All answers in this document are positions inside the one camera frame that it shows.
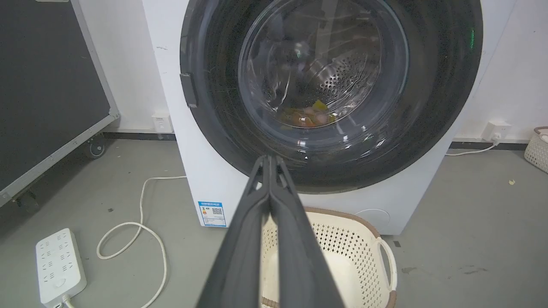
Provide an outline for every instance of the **basket handle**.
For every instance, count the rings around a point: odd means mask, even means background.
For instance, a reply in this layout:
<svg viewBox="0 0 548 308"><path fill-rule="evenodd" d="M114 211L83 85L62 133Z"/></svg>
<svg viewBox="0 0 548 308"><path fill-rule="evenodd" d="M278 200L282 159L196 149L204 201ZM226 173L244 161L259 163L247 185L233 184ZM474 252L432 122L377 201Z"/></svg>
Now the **basket handle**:
<svg viewBox="0 0 548 308"><path fill-rule="evenodd" d="M390 265L389 288L391 291L395 291L396 287L398 286L398 267L396 266L396 258L394 258L394 253L392 253L392 249L390 249L390 246L388 246L388 243L386 243L384 239L378 237L375 239L375 241L379 246L382 246L384 248L384 251L386 252L386 256L388 257L388 264Z"/></svg>
<svg viewBox="0 0 548 308"><path fill-rule="evenodd" d="M548 138L544 139L544 138L543 138L544 136L548 137L548 134L539 134L540 140L542 140L542 141L548 143Z"/></svg>

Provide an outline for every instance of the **white laundry basket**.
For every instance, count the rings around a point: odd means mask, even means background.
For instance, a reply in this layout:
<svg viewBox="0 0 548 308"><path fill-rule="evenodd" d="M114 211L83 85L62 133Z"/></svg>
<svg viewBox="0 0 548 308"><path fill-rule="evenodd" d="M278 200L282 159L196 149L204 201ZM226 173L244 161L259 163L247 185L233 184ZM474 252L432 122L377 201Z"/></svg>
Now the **white laundry basket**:
<svg viewBox="0 0 548 308"><path fill-rule="evenodd" d="M548 173L548 126L537 127L525 149L525 159Z"/></svg>
<svg viewBox="0 0 548 308"><path fill-rule="evenodd" d="M392 250L365 220L332 210L306 208L346 308L393 308L397 267ZM279 308L277 226L269 218L262 229L262 307ZM381 246L390 266L386 274Z"/></svg>

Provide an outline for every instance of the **power outlet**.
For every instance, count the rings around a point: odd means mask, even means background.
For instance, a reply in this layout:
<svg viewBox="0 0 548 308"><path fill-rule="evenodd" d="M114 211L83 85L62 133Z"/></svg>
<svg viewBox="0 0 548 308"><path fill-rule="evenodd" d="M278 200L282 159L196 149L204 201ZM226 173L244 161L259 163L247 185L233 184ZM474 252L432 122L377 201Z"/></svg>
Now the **power outlet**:
<svg viewBox="0 0 548 308"><path fill-rule="evenodd" d="M504 139L511 128L512 125L504 121L489 121L483 130L481 138L485 141L493 141L495 134L498 134L500 139Z"/></svg>
<svg viewBox="0 0 548 308"><path fill-rule="evenodd" d="M152 115L152 120L154 121L156 133L171 134L173 132L171 118L168 113L156 112Z"/></svg>
<svg viewBox="0 0 548 308"><path fill-rule="evenodd" d="M61 307L63 295L73 297L87 284L76 239L69 229L36 244L36 266L40 301L48 308Z"/></svg>

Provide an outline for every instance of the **front-load washing machine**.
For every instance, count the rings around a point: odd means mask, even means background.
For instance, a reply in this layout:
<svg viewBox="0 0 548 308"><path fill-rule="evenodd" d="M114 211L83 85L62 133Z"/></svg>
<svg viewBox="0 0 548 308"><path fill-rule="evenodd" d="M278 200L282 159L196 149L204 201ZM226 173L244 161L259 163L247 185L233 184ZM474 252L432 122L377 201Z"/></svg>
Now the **front-load washing machine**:
<svg viewBox="0 0 548 308"><path fill-rule="evenodd" d="M199 222L228 226L270 153L305 206L401 233L514 3L144 0Z"/></svg>

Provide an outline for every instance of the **concrete floor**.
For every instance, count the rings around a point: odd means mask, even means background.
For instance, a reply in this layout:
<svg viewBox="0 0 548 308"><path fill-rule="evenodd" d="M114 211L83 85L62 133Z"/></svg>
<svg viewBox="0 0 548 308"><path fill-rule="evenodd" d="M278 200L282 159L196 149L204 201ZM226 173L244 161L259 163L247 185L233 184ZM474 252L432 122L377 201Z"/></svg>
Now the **concrete floor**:
<svg viewBox="0 0 548 308"><path fill-rule="evenodd" d="M0 307L41 307L35 244L64 227L76 235L88 279L72 300L76 307L143 305L162 278L156 240L144 232L106 261L95 247L113 226L139 220L146 179L183 174L171 141L117 140L101 159L71 155L57 164L35 185L43 204L38 213L0 208ZM385 237L399 268L396 306L547 307L547 187L548 174L522 152L445 158L404 233ZM168 282L152 307L193 307L225 229L200 227L184 179L150 185L144 211L169 262ZM116 252L134 232L115 234L103 254Z"/></svg>

